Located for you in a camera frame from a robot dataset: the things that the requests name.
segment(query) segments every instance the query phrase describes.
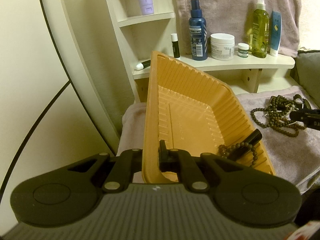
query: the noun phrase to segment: blue spray bottle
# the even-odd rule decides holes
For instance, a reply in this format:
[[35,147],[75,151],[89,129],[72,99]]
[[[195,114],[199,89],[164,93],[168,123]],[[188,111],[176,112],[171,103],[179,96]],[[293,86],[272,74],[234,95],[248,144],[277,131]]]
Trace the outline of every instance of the blue spray bottle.
[[191,0],[191,18],[189,19],[192,59],[205,60],[208,57],[207,27],[202,17],[199,0]]

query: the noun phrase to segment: black line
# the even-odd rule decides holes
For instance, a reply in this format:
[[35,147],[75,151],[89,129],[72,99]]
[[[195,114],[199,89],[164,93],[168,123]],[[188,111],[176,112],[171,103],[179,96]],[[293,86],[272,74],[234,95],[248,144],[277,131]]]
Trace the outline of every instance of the black line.
[[71,86],[73,87],[74,91],[76,92],[76,95],[77,95],[78,99],[80,100],[80,103],[82,104],[82,107],[84,108],[85,112],[86,112],[87,115],[89,116],[89,118],[90,118],[91,122],[93,123],[94,127],[97,129],[98,133],[100,134],[100,136],[102,137],[103,141],[106,143],[106,145],[108,146],[108,148],[110,149],[110,151],[114,154],[114,156],[116,156],[116,153],[114,152],[114,150],[112,149],[112,147],[111,147],[110,144],[108,143],[107,139],[103,136],[103,134],[101,133],[100,129],[97,127],[96,123],[94,122],[94,120],[92,119],[91,115],[89,114],[87,108],[85,107],[82,99],[81,99],[80,96],[79,96],[79,93],[78,93],[75,85],[73,84],[73,82],[72,82],[72,80],[71,80],[71,78],[70,78],[70,75],[69,75],[69,73],[68,73],[68,71],[67,71],[67,69],[66,69],[66,66],[65,66],[64,63],[63,63],[63,60],[62,60],[61,55],[60,55],[60,53],[59,53],[57,44],[56,44],[56,42],[55,42],[55,40],[54,40],[54,37],[53,37],[53,35],[52,35],[51,29],[50,29],[50,25],[49,25],[49,22],[48,22],[48,19],[47,19],[47,15],[45,14],[45,11],[44,11],[43,2],[42,2],[42,0],[39,0],[39,1],[40,1],[40,4],[41,4],[42,13],[43,13],[43,16],[44,16],[44,20],[45,20],[45,22],[46,22],[46,24],[47,24],[47,28],[48,28],[49,34],[50,34],[50,36],[51,36],[52,43],[53,43],[53,45],[54,45],[54,48],[56,49],[56,52],[57,52],[57,54],[58,54],[58,57],[59,57],[60,62],[61,62],[61,64],[62,64],[62,67],[63,67],[64,71],[66,72],[66,75],[67,75],[67,77],[68,77],[68,79],[69,79],[69,81],[70,81],[70,83],[71,83]]
[[29,130],[29,132],[27,133],[26,137],[24,138],[23,142],[21,143],[16,155],[13,157],[12,162],[7,170],[7,173],[4,177],[4,180],[2,182],[1,188],[0,188],[0,204],[1,204],[1,200],[5,191],[5,187],[8,184],[9,178],[12,174],[12,171],[14,169],[14,166],[16,165],[24,147],[26,146],[28,140],[30,139],[31,135],[33,134],[33,132],[35,131],[35,129],[37,128],[38,124],[41,122],[42,118],[45,116],[45,114],[48,112],[48,110],[50,109],[50,107],[53,105],[53,103],[57,100],[57,98],[61,95],[61,93],[68,87],[68,85],[70,84],[70,81],[68,81],[61,89],[60,91],[53,97],[53,99],[50,101],[50,103],[47,105],[47,107],[42,111],[42,113],[39,115],[38,119],[35,121],[35,123],[33,124],[33,126],[31,127],[31,129]]

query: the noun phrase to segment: gray cushion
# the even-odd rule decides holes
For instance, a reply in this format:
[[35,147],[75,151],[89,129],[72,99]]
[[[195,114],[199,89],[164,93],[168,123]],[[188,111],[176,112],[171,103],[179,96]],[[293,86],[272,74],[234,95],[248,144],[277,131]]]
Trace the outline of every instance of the gray cushion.
[[300,85],[320,106],[320,51],[299,51],[295,61]]

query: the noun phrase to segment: blue tube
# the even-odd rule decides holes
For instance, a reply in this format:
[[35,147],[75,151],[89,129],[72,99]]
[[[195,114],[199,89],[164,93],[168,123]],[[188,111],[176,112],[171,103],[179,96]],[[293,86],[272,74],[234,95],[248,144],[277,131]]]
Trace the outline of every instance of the blue tube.
[[281,12],[272,11],[271,43],[270,55],[278,57],[280,40],[281,40]]

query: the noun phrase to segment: gray ribbed plate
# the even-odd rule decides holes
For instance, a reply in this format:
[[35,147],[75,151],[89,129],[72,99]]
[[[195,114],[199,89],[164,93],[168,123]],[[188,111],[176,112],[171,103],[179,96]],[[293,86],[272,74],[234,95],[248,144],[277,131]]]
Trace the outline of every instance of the gray ribbed plate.
[[105,195],[90,215],[71,225],[36,228],[19,223],[3,238],[283,240],[295,229],[293,224],[271,229],[239,225],[220,214],[208,196],[188,192],[182,184],[130,184],[125,192]]

